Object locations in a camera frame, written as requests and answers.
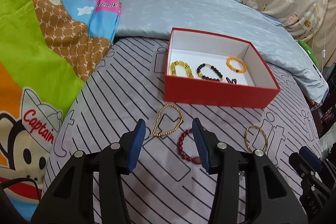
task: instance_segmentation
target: small black bracelet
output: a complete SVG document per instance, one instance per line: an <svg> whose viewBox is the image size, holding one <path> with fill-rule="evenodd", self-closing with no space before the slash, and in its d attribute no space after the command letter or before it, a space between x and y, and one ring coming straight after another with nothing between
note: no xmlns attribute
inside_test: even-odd
<svg viewBox="0 0 336 224"><path fill-rule="evenodd" d="M227 81L228 83L237 84L237 79L232 79L232 80L230 80L229 77L226 77L226 81Z"/></svg>
<svg viewBox="0 0 336 224"><path fill-rule="evenodd" d="M210 69L212 69L220 79L216 79L216 78L209 78L207 76L205 76L203 73L201 73L201 69L204 68L205 66L208 66ZM218 69L216 69L214 66L211 66L210 64L201 64L198 66L197 70L196 70L197 74L199 77L201 77L202 79L206 79L206 80L211 80L211 81L218 81L221 82L223 81L223 75L219 72Z"/></svg>

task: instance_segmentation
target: gold chain bracelet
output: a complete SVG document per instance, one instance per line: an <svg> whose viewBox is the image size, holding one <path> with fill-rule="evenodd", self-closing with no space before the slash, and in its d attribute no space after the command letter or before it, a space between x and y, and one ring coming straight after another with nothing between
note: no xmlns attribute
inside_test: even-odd
<svg viewBox="0 0 336 224"><path fill-rule="evenodd" d="M170 107L172 107L172 108L175 108L175 110L180 114L180 119L181 119L181 120L180 120L179 123L175 126L174 129L169 130L169 131L167 131L167 132L163 132L163 133L155 134L155 132L156 132L156 130L157 130L157 128L158 128L159 122L160 122L161 113L162 113L162 111L163 111L166 107L168 107L168 106L170 106ZM170 134L170 133L173 133L173 132L175 132L175 131L178 129L178 127L179 127L182 123L183 123L183 114L182 114L181 110L180 110L176 105L174 105L174 104L172 104L172 103L168 103L168 104L164 105L163 108L161 108L161 110L159 111L159 115L157 116L156 123L155 123L154 129L153 129L153 137L161 137L161 136L165 136L165 135L168 135L168 134Z"/></svg>

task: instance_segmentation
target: blanket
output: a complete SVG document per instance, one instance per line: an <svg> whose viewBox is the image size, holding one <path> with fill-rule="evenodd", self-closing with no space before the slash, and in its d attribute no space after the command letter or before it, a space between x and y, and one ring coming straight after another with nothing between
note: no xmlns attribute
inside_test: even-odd
<svg viewBox="0 0 336 224"><path fill-rule="evenodd" d="M108 52L119 15L119 0L0 0L0 182L27 177L42 189L63 119ZM6 193L29 220L34 185Z"/></svg>

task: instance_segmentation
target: gold bangle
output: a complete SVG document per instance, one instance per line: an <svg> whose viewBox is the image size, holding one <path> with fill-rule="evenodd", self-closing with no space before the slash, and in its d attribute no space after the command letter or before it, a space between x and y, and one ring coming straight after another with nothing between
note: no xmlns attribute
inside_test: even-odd
<svg viewBox="0 0 336 224"><path fill-rule="evenodd" d="M261 127L259 126L249 126L246 130L245 130L245 133L244 133L244 141L245 141L245 145L247 147L247 149L249 150L250 153L252 153L252 149L250 148L249 146L249 143L247 141L247 132L249 131L250 128L256 128L256 129L259 129L261 131L261 133L263 134L264 138L265 138L265 144L266 144L266 147L263 149L264 153L266 153L267 151L267 148L268 148L268 139L267 139L267 136L266 136L266 133L265 131L262 130Z"/></svg>

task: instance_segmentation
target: black cable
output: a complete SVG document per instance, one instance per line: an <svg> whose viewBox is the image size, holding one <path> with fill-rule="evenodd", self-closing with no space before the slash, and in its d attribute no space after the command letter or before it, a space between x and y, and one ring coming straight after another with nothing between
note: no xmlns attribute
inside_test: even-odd
<svg viewBox="0 0 336 224"><path fill-rule="evenodd" d="M30 178L17 178L17 179L8 180L8 181L0 183L0 186L2 187L2 189L6 189L7 187L10 187L10 186L12 186L12 185L14 185L16 183L24 182L24 181L29 181L29 182L34 183L35 188L36 188L37 197L38 197L39 202L40 202L41 201L41 197L39 195L39 188L37 187L36 182L34 180L30 179Z"/></svg>

